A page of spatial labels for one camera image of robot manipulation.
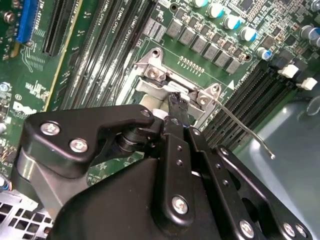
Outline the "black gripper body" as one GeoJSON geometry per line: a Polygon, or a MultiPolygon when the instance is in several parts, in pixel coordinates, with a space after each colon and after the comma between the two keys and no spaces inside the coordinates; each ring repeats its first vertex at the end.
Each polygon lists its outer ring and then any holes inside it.
{"type": "Polygon", "coordinates": [[[189,160],[144,159],[80,192],[50,240],[240,240],[251,222],[232,182],[194,176],[189,160]]]}

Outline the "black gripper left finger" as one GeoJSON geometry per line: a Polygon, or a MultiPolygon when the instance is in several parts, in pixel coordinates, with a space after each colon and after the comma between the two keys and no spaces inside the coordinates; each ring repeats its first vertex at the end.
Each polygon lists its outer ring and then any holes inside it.
{"type": "Polygon", "coordinates": [[[129,104],[29,116],[14,162],[18,190],[37,199],[54,224],[70,199],[136,162],[180,159],[191,169],[179,98],[168,96],[165,114],[129,104]]]}

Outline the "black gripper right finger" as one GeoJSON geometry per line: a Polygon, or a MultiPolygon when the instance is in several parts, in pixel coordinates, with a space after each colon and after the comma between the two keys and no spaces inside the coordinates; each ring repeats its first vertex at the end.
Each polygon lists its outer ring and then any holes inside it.
{"type": "Polygon", "coordinates": [[[310,240],[295,216],[230,150],[210,148],[190,126],[188,102],[178,100],[179,119],[190,147],[195,222],[193,240],[310,240]]]}

